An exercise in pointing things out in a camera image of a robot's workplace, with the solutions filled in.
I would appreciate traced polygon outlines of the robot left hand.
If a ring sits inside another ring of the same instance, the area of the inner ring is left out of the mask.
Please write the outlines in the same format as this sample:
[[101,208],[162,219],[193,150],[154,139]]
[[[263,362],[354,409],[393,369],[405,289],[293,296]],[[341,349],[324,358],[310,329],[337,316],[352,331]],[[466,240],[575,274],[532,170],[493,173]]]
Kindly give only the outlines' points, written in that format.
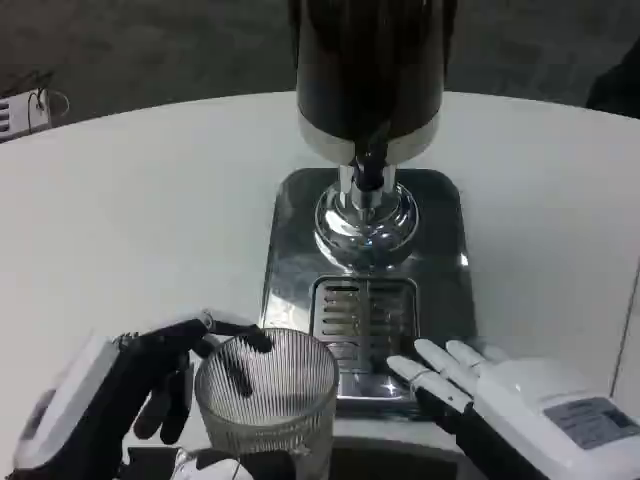
[[235,337],[265,354],[273,343],[255,324],[203,310],[146,332],[94,337],[72,359],[27,420],[12,479],[116,479],[123,441],[158,435],[175,444],[191,413],[194,365]]

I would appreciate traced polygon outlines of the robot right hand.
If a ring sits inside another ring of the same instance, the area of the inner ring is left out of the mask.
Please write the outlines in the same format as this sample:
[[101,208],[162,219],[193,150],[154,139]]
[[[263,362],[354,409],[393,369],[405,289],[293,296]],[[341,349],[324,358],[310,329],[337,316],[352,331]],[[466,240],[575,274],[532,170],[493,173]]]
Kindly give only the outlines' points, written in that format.
[[422,414],[488,479],[636,479],[639,422],[549,358],[494,361],[467,343],[415,340],[386,363]]

